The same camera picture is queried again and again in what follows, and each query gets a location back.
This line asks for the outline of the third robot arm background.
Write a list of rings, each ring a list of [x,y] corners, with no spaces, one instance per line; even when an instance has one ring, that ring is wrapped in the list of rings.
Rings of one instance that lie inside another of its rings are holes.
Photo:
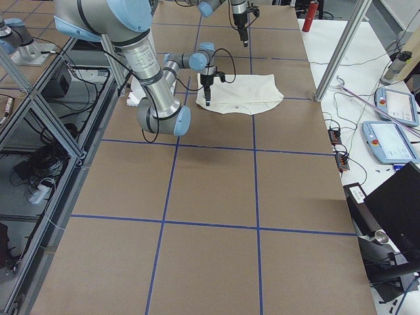
[[[1,16],[1,48],[18,66],[42,66],[49,52],[43,54],[39,44],[19,18],[3,19]]]

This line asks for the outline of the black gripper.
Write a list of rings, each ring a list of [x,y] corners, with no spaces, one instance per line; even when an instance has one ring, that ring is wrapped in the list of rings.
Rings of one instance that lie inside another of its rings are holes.
[[[260,10],[257,5],[250,2],[232,2],[232,17],[234,19],[234,28],[237,30],[240,41],[243,41],[243,46],[249,46],[248,23],[249,14],[255,18],[260,16]]]
[[[206,67],[199,73],[199,80],[203,86],[206,106],[210,106],[211,104],[211,86],[214,84],[216,77],[220,77],[220,80],[225,82],[225,73],[218,71],[217,67]]]

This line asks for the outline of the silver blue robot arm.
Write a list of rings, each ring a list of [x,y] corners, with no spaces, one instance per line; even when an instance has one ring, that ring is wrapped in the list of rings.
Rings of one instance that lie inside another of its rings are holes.
[[[260,16],[258,5],[243,0],[184,0],[175,1],[183,7],[196,7],[200,14],[208,18],[226,3],[230,27],[237,31],[244,47],[249,45],[249,28]]]
[[[144,131],[181,137],[189,129],[191,112],[180,104],[171,86],[181,69],[199,72],[210,103],[210,86],[219,75],[214,63],[215,47],[201,43],[196,52],[171,53],[160,66],[150,28],[155,5],[149,1],[56,1],[58,31],[85,41],[102,40],[107,35],[122,53],[146,96],[139,102],[137,121]]]

